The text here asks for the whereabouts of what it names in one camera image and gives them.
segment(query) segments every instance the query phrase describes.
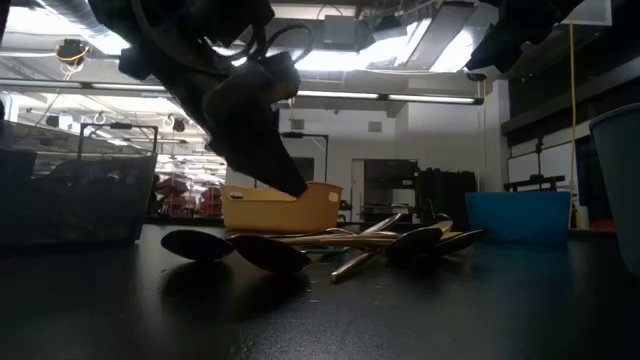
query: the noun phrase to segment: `fluorescent light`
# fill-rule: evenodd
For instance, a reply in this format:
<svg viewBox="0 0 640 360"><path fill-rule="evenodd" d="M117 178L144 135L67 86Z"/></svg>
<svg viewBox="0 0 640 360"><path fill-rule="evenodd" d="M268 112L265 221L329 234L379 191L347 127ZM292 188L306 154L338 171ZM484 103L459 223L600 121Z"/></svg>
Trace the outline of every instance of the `fluorescent light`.
<svg viewBox="0 0 640 360"><path fill-rule="evenodd" d="M324 98L337 98L337 99L369 99L376 100L378 94L371 93L354 93L354 92L342 92L342 91L311 91L300 90L298 96L302 97L324 97Z"/></svg>
<svg viewBox="0 0 640 360"><path fill-rule="evenodd" d="M295 58L300 51L295 52L292 56ZM358 53L313 50L304 59L296 63L296 69L308 71L351 71L364 69L367 67L367 61L360 57Z"/></svg>
<svg viewBox="0 0 640 360"><path fill-rule="evenodd" d="M0 79L0 85L6 86L31 86L46 88L82 88L82 84L73 81L38 81L38 80L19 80L19 79Z"/></svg>
<svg viewBox="0 0 640 360"><path fill-rule="evenodd" d="M94 89L102 90L137 90L137 91L166 91L164 86L138 84L92 84Z"/></svg>
<svg viewBox="0 0 640 360"><path fill-rule="evenodd" d="M153 139L147 138L124 138L127 141L131 142L153 142ZM184 144L187 143L187 140L184 139L158 139L158 143L164 144Z"/></svg>
<svg viewBox="0 0 640 360"><path fill-rule="evenodd" d="M430 71L456 72L464 67L473 52L473 37L467 29L460 33L444 49Z"/></svg>
<svg viewBox="0 0 640 360"><path fill-rule="evenodd" d="M128 42L112 31L102 35L95 35L91 32L87 32L85 37L88 38L91 45L95 46L107 55L120 55L123 49L129 47Z"/></svg>
<svg viewBox="0 0 640 360"><path fill-rule="evenodd" d="M124 141L120 141L120 140L107 140L108 142L112 143L113 145L118 145L118 146L128 146L129 144L124 142Z"/></svg>
<svg viewBox="0 0 640 360"><path fill-rule="evenodd" d="M428 95L389 95L389 101L409 101L409 102L428 102L428 103L450 103L450 104L474 104L473 98L447 97L447 96L428 96Z"/></svg>
<svg viewBox="0 0 640 360"><path fill-rule="evenodd" d="M105 137L105 138L112 138L113 136L111 136L110 134L107 134L106 132L102 131L102 130L96 130L96 134Z"/></svg>
<svg viewBox="0 0 640 360"><path fill-rule="evenodd" d="M284 19L307 19L307 20L322 20L325 15L344 15L355 16L355 6L340 6L338 10L329 5L311 5L311 4L278 4L271 5L273 12L277 18Z"/></svg>
<svg viewBox="0 0 640 360"><path fill-rule="evenodd" d="M205 160L209 160L209 161L215 161L218 163L223 163L226 166L226 162L225 160L220 157L217 156L215 154L211 154L211 155L173 155L174 159L171 158L172 155L166 155L166 154L160 154L158 155L158 161L162 162L162 161L173 161L173 160L198 160L198 161L205 161Z"/></svg>

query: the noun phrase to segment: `ceiling pipe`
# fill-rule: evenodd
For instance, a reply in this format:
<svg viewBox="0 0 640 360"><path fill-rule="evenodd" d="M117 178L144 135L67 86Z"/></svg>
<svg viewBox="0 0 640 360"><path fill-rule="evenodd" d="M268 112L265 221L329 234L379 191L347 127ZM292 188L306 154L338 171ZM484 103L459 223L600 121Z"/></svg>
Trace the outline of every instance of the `ceiling pipe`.
<svg viewBox="0 0 640 360"><path fill-rule="evenodd" d="M67 21L93 47L108 55L119 55L129 46L120 35L100 24L87 0L35 0L55 17Z"/></svg>

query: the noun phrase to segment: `yellow plastic bin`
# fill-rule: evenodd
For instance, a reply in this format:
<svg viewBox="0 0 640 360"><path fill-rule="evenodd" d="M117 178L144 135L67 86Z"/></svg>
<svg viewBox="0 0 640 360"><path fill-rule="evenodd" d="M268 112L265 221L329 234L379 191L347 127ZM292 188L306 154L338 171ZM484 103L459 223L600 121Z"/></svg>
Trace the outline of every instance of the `yellow plastic bin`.
<svg viewBox="0 0 640 360"><path fill-rule="evenodd" d="M335 227L342 188L308 182L299 199L275 190L222 187L224 225L231 230L306 233Z"/></svg>

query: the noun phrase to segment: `ceiling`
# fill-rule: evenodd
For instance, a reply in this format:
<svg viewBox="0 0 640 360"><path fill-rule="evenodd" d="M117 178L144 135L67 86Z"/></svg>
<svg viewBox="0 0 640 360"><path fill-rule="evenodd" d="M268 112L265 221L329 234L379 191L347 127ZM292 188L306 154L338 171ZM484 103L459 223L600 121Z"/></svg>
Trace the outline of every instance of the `ceiling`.
<svg viewBox="0 0 640 360"><path fill-rule="evenodd" d="M69 67L62 65L53 52L64 39L87 40L83 29L52 15L39 4L41 0L13 0L0 49L0 77L18 79L62 80ZM498 20L498 10L474 0L463 1L394 1L394 0L277 0L272 6L277 18L267 28L273 33L291 22L303 22L316 33L314 52L299 70L302 90L377 92L399 94L430 94L443 96L475 96L475 83L462 68L471 51L478 45L491 23ZM353 16L356 20L355 51L327 51L324 38L327 32L325 15ZM407 36L393 41L375 42L370 28L384 15L399 13ZM282 36L274 47L281 50L300 49L307 38L295 32ZM96 47L80 71L71 80L133 84L138 81L118 71L118 56L105 53ZM535 49L527 48L527 54ZM338 54L341 58L332 58ZM345 59L366 55L366 66L354 65ZM539 66L520 66L521 72ZM495 73L489 72L490 78ZM100 114L110 121L155 125L160 138L186 139L184 144L164 144L161 152L199 153L203 150L204 132L187 120L185 131L175 133L170 126L169 115L184 117L183 111L166 98L132 98L98 95L45 94L24 89L13 94L20 99L20 121L36 124L48 107L49 112L69 116L75 122L93 121ZM296 107L340 110L385 111L395 117L402 103L383 101L345 101L320 98L300 98ZM107 131L114 138L122 134ZM222 163L219 158L207 161Z"/></svg>

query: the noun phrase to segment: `blue plastic container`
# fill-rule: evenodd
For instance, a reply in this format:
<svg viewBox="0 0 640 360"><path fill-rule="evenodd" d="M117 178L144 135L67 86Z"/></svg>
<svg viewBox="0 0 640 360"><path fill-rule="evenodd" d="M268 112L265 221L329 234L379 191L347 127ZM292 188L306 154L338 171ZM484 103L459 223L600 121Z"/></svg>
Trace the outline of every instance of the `blue plastic container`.
<svg viewBox="0 0 640 360"><path fill-rule="evenodd" d="M616 223L620 253L640 276L640 104L611 111L589 126Z"/></svg>
<svg viewBox="0 0 640 360"><path fill-rule="evenodd" d="M490 241L561 244L569 234L568 192L469 193L467 211Z"/></svg>

